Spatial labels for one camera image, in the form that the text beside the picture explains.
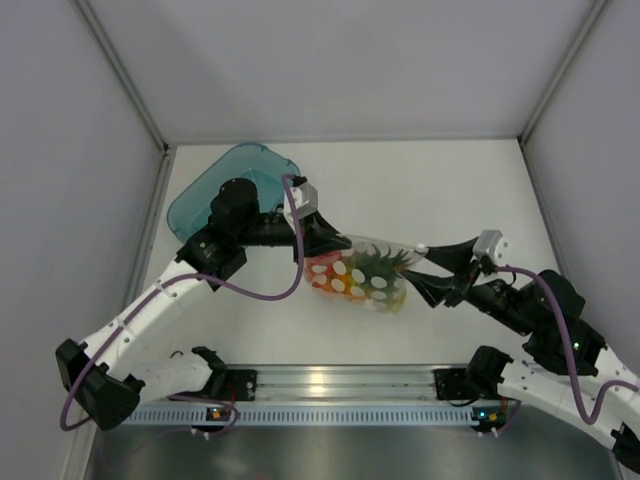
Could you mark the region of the clear zip top bag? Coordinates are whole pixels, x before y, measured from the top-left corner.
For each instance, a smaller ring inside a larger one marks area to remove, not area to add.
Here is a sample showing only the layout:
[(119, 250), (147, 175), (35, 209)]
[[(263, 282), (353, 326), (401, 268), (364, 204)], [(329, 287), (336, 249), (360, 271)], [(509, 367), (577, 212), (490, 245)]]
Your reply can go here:
[(401, 311), (408, 293), (403, 273), (419, 263), (423, 254), (395, 242), (358, 236), (349, 240), (348, 248), (307, 257), (306, 282), (327, 299), (385, 314)]

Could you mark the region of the fake pineapple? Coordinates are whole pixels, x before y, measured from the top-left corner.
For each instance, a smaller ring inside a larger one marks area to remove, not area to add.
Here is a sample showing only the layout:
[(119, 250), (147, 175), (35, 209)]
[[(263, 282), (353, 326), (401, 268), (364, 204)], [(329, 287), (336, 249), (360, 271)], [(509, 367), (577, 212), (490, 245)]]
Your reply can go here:
[(419, 257), (410, 249), (386, 242), (362, 241), (346, 257), (351, 286), (348, 293), (354, 302), (380, 313), (398, 313), (407, 296), (404, 270)]

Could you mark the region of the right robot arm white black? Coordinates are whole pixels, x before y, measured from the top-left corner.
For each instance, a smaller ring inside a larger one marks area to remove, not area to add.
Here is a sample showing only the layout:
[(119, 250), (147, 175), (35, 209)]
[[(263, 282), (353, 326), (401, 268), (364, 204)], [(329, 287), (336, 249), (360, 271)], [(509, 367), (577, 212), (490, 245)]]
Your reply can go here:
[(480, 397), (502, 396), (537, 408), (589, 435), (616, 461), (639, 470), (639, 376), (582, 319), (584, 298), (554, 270), (508, 264), (511, 242), (498, 230), (464, 243), (414, 248), (447, 271), (403, 277), (431, 307), (475, 307), (525, 340), (521, 360), (483, 345), (464, 377)]

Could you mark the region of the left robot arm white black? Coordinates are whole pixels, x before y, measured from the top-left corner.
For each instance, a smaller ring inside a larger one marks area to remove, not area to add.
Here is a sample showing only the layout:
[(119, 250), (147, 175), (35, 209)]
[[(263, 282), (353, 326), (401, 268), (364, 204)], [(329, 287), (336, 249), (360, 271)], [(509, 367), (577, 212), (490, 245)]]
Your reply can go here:
[[(79, 428), (68, 414), (73, 403), (103, 430), (123, 423), (138, 406), (181, 393), (219, 397), (226, 366), (205, 347), (145, 365), (153, 342), (191, 306), (224, 288), (266, 302), (291, 296), (302, 281), (308, 258), (348, 249), (351, 241), (318, 211), (318, 194), (306, 178), (285, 174), (280, 213), (262, 213), (257, 186), (245, 178), (222, 184), (210, 203), (204, 227), (178, 250), (160, 277), (104, 327), (82, 341), (67, 339), (55, 351), (67, 392), (60, 414), (64, 431)], [(249, 247), (289, 247), (297, 266), (290, 287), (262, 294), (230, 283), (247, 262)]]

